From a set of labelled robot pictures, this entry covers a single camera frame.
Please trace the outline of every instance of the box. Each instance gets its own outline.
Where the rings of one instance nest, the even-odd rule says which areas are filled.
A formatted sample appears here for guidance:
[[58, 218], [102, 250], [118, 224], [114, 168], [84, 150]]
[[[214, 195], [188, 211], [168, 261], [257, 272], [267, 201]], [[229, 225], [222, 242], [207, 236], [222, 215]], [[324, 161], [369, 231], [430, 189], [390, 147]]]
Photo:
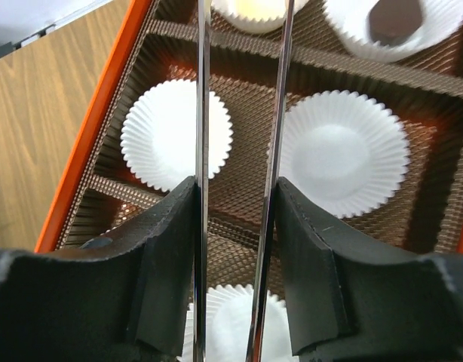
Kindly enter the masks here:
[[[35, 251], [79, 247], [164, 197], [127, 169], [121, 127], [150, 87], [195, 77], [196, 24], [192, 0], [130, 5]], [[230, 111], [234, 142], [210, 182], [210, 287], [253, 280], [281, 37], [280, 30], [245, 35], [217, 14], [212, 24], [210, 86]], [[287, 107], [319, 91], [357, 91], [399, 115], [410, 141], [401, 190], [384, 207], [346, 222], [417, 253], [463, 252], [463, 27], [397, 64], [348, 55], [320, 1], [297, 14], [293, 35]], [[272, 292], [283, 295], [276, 255], [270, 278]]]

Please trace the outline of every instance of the brown mesh divider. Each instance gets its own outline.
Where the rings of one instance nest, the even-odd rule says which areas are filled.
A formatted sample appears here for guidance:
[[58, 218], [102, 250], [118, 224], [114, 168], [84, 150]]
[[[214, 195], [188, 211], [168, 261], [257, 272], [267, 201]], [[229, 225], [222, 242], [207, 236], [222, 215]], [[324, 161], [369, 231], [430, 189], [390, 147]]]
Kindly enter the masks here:
[[[179, 38], [146, 36], [97, 156], [97, 174], [156, 193], [134, 179], [123, 161], [122, 123], [129, 108], [150, 87], [165, 80], [195, 77], [192, 39], [192, 33]], [[260, 224], [276, 67], [276, 57], [212, 46], [210, 86], [229, 109], [234, 141], [226, 165], [210, 181], [210, 215], [252, 232], [257, 232]], [[367, 94], [391, 108], [405, 125], [411, 151], [409, 172], [397, 194], [384, 207], [346, 221], [389, 244], [421, 252], [433, 250], [463, 146], [463, 99], [293, 62], [287, 106], [313, 93], [335, 89]], [[419, 221], [424, 218], [428, 223]]]
[[89, 187], [103, 194], [116, 197], [123, 202], [135, 204], [142, 209], [153, 206], [162, 198], [158, 193], [150, 193], [135, 186], [129, 186], [98, 175], [93, 175], [90, 178]]
[[[297, 13], [293, 22], [294, 44], [335, 54], [348, 54], [325, 20], [322, 7], [323, 0], [310, 0]], [[195, 25], [198, 23], [197, 2], [195, 0], [158, 0], [155, 5], [155, 18]], [[236, 32], [246, 35], [216, 12], [213, 12], [212, 27], [219, 32]], [[277, 29], [259, 37], [279, 41], [281, 32], [281, 29]], [[463, 77], [463, 26], [447, 40], [401, 60], [398, 64]]]
[[121, 206], [118, 209], [118, 213], [116, 214], [115, 219], [111, 224], [111, 229], [117, 228], [123, 222], [126, 222], [135, 216], [138, 216], [142, 212], [143, 209], [139, 206], [127, 203], [121, 204]]

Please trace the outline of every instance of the paper baking cup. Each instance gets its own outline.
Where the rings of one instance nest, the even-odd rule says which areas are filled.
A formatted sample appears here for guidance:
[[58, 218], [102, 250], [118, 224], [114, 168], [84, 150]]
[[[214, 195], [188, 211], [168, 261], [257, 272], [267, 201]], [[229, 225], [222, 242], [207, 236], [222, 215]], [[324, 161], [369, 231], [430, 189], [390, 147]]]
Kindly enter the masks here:
[[[195, 174], [196, 95], [194, 81], [173, 80], [146, 91], [124, 121], [121, 151], [131, 172], [163, 192]], [[210, 179], [225, 165], [232, 149], [228, 110], [210, 92]]]
[[[238, 362], [245, 360], [253, 301], [251, 285], [218, 286], [207, 293], [207, 361]], [[183, 362], [193, 361], [193, 304], [186, 315]], [[292, 356], [285, 302], [278, 296], [267, 296], [262, 360], [269, 362], [298, 361]]]
[[280, 175], [338, 218], [385, 204], [409, 163], [403, 125], [384, 104], [348, 91], [324, 92], [286, 114]]
[[[296, 0], [294, 14], [309, 0]], [[212, 0], [213, 9], [239, 30], [263, 34], [280, 28], [285, 21], [288, 0]], [[266, 8], [263, 14], [251, 8]]]
[[367, 17], [378, 0], [326, 0], [325, 17], [345, 48], [359, 58], [392, 63], [450, 37], [463, 24], [463, 0], [421, 0], [424, 23], [397, 47], [381, 46], [369, 37]]

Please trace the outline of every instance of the compartment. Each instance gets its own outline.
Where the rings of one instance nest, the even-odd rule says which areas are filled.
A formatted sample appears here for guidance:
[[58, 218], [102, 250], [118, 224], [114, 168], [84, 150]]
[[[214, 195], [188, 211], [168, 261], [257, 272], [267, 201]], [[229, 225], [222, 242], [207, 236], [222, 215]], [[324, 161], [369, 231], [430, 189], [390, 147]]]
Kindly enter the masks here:
[[[198, 23], [196, 0], [157, 0], [154, 6], [154, 17], [156, 19], [183, 24], [195, 25]], [[294, 45], [301, 45], [334, 54], [348, 55], [339, 38], [325, 20], [322, 7], [323, 0], [310, 0], [297, 13], [293, 24]], [[212, 28], [218, 32], [243, 34], [214, 12], [212, 16]], [[259, 37], [272, 41], [280, 41], [281, 32], [281, 29], [277, 29]], [[426, 49], [413, 57], [401, 60], [398, 64], [463, 77], [463, 27], [440, 44]]]
[[[195, 77], [196, 31], [186, 26], [156, 22], [143, 39], [133, 67], [118, 99], [94, 171], [139, 189], [154, 192], [134, 179], [121, 155], [119, 137], [129, 108], [141, 94], [159, 82]], [[266, 172], [266, 150], [271, 132], [278, 46], [271, 42], [240, 43], [237, 36], [213, 38], [211, 83], [229, 109], [234, 142], [222, 171], [210, 181], [210, 215], [252, 232], [258, 232]], [[239, 51], [244, 44], [248, 51]], [[410, 141], [411, 163], [402, 188], [384, 206], [362, 217], [347, 219], [351, 225], [389, 244], [417, 252], [437, 245], [453, 251], [451, 235], [461, 229], [463, 213], [443, 227], [450, 233], [439, 237], [453, 184], [461, 181], [457, 164], [463, 147], [463, 99], [423, 90], [431, 87], [427, 73], [415, 73], [415, 87], [379, 80], [394, 74], [397, 67], [347, 73], [314, 64], [312, 55], [298, 48], [290, 67], [290, 107], [305, 96], [334, 89], [357, 91], [386, 104], [400, 116]], [[454, 86], [449, 77], [438, 78], [438, 86]], [[463, 92], [463, 83], [457, 84]]]

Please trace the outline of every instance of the orange tray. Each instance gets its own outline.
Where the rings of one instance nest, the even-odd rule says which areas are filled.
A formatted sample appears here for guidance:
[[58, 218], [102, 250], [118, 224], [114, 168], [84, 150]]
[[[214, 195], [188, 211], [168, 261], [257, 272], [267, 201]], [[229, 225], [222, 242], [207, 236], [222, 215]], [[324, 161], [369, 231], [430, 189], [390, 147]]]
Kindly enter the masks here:
[[[141, 25], [145, 20], [148, 10], [156, 1], [158, 0], [133, 0], [127, 10], [124, 22], [121, 25], [118, 37], [113, 45], [112, 52], [106, 62], [103, 73], [100, 76], [99, 83], [94, 91], [86, 116], [84, 117], [77, 140], [75, 141], [75, 145], [67, 162], [66, 169], [63, 173], [62, 179], [60, 180], [60, 184], [58, 185], [48, 217], [45, 220], [38, 243], [35, 247], [36, 253], [51, 252], [56, 248], [57, 239], [63, 230], [66, 222], [66, 216], [72, 207], [75, 193], [78, 189], [80, 180], [83, 177], [86, 160], [89, 159], [92, 147], [97, 141], [100, 125], [106, 117], [106, 112], [111, 104], [113, 93], [118, 86], [120, 77], [126, 66], [127, 59], [133, 50], [133, 46], [136, 44]], [[176, 19], [172, 20], [177, 23], [193, 24], [194, 20], [192, 19], [192, 12], [194, 7], [193, 5], [185, 5], [185, 3], [192, 4], [193, 2], [179, 0], [176, 2], [176, 6], [178, 6], [178, 4], [181, 6], [182, 3], [184, 7], [183, 11], [177, 11]], [[187, 14], [186, 11], [189, 11], [190, 17], [185, 15]], [[218, 22], [218, 24], [218, 26], [224, 26], [223, 23]], [[324, 45], [323, 50], [329, 51], [330, 49], [328, 49], [327, 46], [328, 45]], [[423, 57], [428, 58], [429, 56], [428, 54], [423, 54]], [[411, 60], [411, 62], [411, 64], [407, 63], [404, 65], [414, 68], [415, 66], [413, 66], [413, 63], [415, 60]], [[417, 64], [421, 63], [423, 63], [421, 59], [417, 59]], [[352, 60], [349, 64], [351, 66], [355, 66], [356, 63]], [[430, 68], [425, 70], [434, 71], [434, 66], [435, 65], [431, 65]], [[461, 240], [457, 246], [457, 251], [463, 253], [463, 229], [461, 233]]]

